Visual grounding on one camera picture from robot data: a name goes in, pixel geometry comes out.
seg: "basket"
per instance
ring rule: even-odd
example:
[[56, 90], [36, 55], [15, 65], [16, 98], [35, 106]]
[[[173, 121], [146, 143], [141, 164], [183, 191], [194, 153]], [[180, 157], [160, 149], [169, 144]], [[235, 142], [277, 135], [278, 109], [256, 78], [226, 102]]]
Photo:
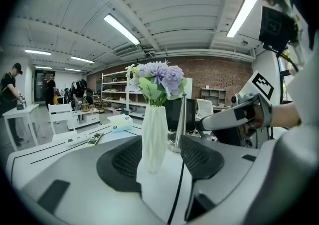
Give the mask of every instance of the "basket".
[[89, 103], [86, 99], [83, 100], [83, 103], [80, 106], [82, 112], [88, 112], [90, 110]]

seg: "baseball cap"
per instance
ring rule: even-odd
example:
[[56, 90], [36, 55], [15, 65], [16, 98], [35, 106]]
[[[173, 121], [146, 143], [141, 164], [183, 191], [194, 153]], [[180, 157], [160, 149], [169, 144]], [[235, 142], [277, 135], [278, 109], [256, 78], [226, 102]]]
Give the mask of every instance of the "baseball cap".
[[86, 81], [84, 79], [80, 80], [79, 84], [80, 84], [80, 87], [82, 87], [82, 88], [86, 88], [87, 87], [87, 83], [86, 83]]
[[21, 75], [23, 74], [23, 71], [21, 70], [22, 67], [21, 67], [20, 63], [15, 63], [13, 65], [13, 67], [16, 68], [16, 70], [18, 71], [19, 74], [21, 74]]

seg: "black cable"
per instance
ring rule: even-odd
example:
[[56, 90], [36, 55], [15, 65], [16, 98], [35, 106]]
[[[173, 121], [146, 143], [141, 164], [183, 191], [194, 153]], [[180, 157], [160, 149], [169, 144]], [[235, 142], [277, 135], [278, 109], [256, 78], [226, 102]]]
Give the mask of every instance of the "black cable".
[[295, 69], [296, 73], [299, 72], [299, 69], [298, 67], [295, 65], [295, 63], [290, 59], [288, 58], [287, 56], [285, 56], [284, 54], [280, 53], [279, 54], [280, 57], [284, 58], [285, 60], [287, 60], [289, 63], [292, 64], [293, 68]]
[[295, 63], [294, 63], [290, 58], [288, 58], [285, 54], [283, 54], [282, 52], [277, 52], [277, 51], [275, 51], [275, 50], [273, 50], [273, 49], [271, 49], [271, 48], [268, 48], [268, 50], [270, 50], [270, 51], [276, 53], [276, 57], [277, 57], [277, 58], [283, 57], [285, 60], [287, 60], [289, 63], [292, 64], [292, 66], [293, 66], [294, 70], [296, 71], [296, 73], [299, 72], [299, 69], [298, 69], [298, 67], [295, 65]]
[[170, 212], [170, 215], [169, 215], [169, 218], [168, 218], [168, 221], [167, 221], [167, 224], [170, 225], [171, 224], [171, 221], [173, 220], [173, 217], [174, 217], [174, 213], [175, 213], [175, 210], [176, 210], [176, 206], [177, 206], [177, 202], [178, 202], [178, 198], [179, 198], [179, 193], [180, 193], [180, 187], [181, 187], [181, 182], [183, 180], [183, 173], [184, 173], [184, 161], [181, 165], [181, 172], [180, 172], [180, 177], [179, 177], [179, 183], [178, 183], [178, 187], [177, 187], [177, 191], [176, 191], [176, 196], [175, 196], [175, 200], [174, 200], [174, 203], [173, 203], [173, 207], [171, 209], [171, 212]]

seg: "remote control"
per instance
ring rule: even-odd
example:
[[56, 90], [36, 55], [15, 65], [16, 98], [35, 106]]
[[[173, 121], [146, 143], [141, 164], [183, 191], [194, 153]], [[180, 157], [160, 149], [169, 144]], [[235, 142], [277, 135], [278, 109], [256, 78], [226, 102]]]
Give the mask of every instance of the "remote control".
[[87, 146], [96, 145], [102, 136], [103, 136], [103, 133], [95, 133], [94, 136], [92, 136], [90, 140], [88, 141]]

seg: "white chair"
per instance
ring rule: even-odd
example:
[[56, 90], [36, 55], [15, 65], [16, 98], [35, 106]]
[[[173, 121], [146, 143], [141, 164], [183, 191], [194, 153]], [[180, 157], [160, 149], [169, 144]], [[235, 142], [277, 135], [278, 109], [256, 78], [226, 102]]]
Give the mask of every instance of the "white chair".
[[211, 101], [197, 99], [197, 103], [198, 103], [198, 112], [195, 116], [195, 119], [200, 120], [206, 116], [214, 114], [213, 104]]
[[[49, 116], [50, 116], [52, 131], [53, 131], [52, 141], [56, 141], [61, 138], [67, 138], [77, 134], [77, 131], [75, 130], [75, 126], [72, 119], [71, 103], [64, 104], [64, 105], [52, 105], [52, 106], [49, 105]], [[56, 121], [62, 121], [62, 120], [70, 120], [73, 125], [73, 131], [56, 134], [53, 123]]]

